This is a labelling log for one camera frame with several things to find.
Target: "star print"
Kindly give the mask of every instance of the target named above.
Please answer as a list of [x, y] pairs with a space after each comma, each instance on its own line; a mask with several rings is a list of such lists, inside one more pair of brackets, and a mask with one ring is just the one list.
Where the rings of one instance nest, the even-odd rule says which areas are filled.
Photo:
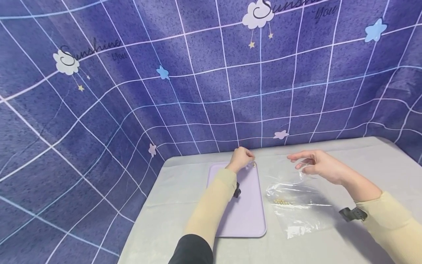
[[273, 139], [284, 139], [288, 135], [289, 133], [287, 133], [285, 130], [283, 130], [282, 132], [275, 132]]
[[161, 65], [160, 67], [157, 69], [158, 74], [160, 74], [160, 77], [162, 80], [167, 79], [170, 80], [170, 78], [168, 77], [168, 71], [166, 69], [164, 69]]
[[155, 149], [157, 148], [156, 145], [153, 144], [149, 144], [149, 150], [148, 152], [151, 153], [151, 158], [153, 158], [155, 155], [157, 155], [157, 152], [155, 151]]
[[383, 33], [387, 29], [387, 24], [382, 23], [382, 18], [378, 19], [375, 24], [372, 26], [367, 26], [365, 28], [366, 32], [366, 38], [365, 42], [370, 42], [371, 40], [374, 40], [375, 42], [378, 42], [381, 38], [381, 33]]

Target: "white table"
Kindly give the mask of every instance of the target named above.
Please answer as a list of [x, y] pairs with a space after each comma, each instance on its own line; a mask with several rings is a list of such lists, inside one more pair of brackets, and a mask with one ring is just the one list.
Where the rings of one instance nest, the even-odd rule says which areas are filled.
[[[274, 182], [274, 162], [305, 149], [323, 149], [389, 191], [422, 221], [422, 168], [393, 143], [375, 137], [318, 142], [254, 150], [262, 195]], [[212, 153], [167, 160], [129, 235], [119, 264], [163, 264], [173, 254], [183, 228], [206, 186], [211, 163], [228, 161], [232, 153]], [[291, 164], [282, 163], [286, 170]], [[332, 204], [354, 208], [347, 192], [324, 179], [313, 180]], [[267, 234], [257, 239], [216, 239], [216, 264], [392, 263], [362, 225], [337, 226], [286, 239], [264, 197]]]

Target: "fabric backdrop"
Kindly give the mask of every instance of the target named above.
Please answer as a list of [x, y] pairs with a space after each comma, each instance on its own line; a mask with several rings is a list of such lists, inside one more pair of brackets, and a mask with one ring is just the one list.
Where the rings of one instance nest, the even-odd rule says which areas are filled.
[[116, 263], [173, 156], [380, 136], [420, 164], [421, 10], [0, 1], [0, 263]]

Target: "hand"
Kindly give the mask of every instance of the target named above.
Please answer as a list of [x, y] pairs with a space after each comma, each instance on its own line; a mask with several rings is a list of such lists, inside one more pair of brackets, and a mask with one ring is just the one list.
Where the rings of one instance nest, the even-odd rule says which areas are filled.
[[301, 151], [287, 156], [291, 162], [304, 158], [296, 165], [296, 169], [303, 168], [305, 174], [319, 174], [331, 183], [343, 185], [351, 177], [358, 175], [357, 172], [341, 163], [334, 157], [322, 150]]
[[248, 165], [248, 163], [254, 159], [255, 155], [252, 153], [252, 151], [244, 147], [239, 147], [235, 149], [232, 155], [232, 159], [230, 160], [230, 163], [227, 165], [226, 169], [229, 169], [237, 174], [240, 169]]

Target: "clear plastic bag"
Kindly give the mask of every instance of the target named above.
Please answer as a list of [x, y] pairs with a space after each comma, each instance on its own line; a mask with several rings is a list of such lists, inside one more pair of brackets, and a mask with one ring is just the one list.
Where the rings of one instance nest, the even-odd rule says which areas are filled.
[[296, 170], [294, 164], [292, 164], [287, 159], [283, 159], [273, 163], [273, 165], [268, 170], [268, 174], [271, 176], [268, 177], [274, 178], [277, 180], [277, 182], [286, 185], [297, 185], [314, 179], [313, 176], [302, 173], [302, 169]]
[[317, 189], [302, 183], [275, 183], [266, 194], [287, 239], [328, 229], [336, 223], [333, 206]]

